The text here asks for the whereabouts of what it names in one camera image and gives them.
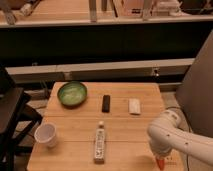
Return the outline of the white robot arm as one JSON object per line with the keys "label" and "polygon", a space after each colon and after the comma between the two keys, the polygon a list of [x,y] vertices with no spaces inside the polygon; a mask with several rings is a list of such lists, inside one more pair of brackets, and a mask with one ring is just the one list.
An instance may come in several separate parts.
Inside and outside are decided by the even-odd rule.
{"label": "white robot arm", "polygon": [[164,110],[147,128],[150,149],[157,160],[163,160],[173,149],[213,165],[213,138],[178,128],[180,116]]}

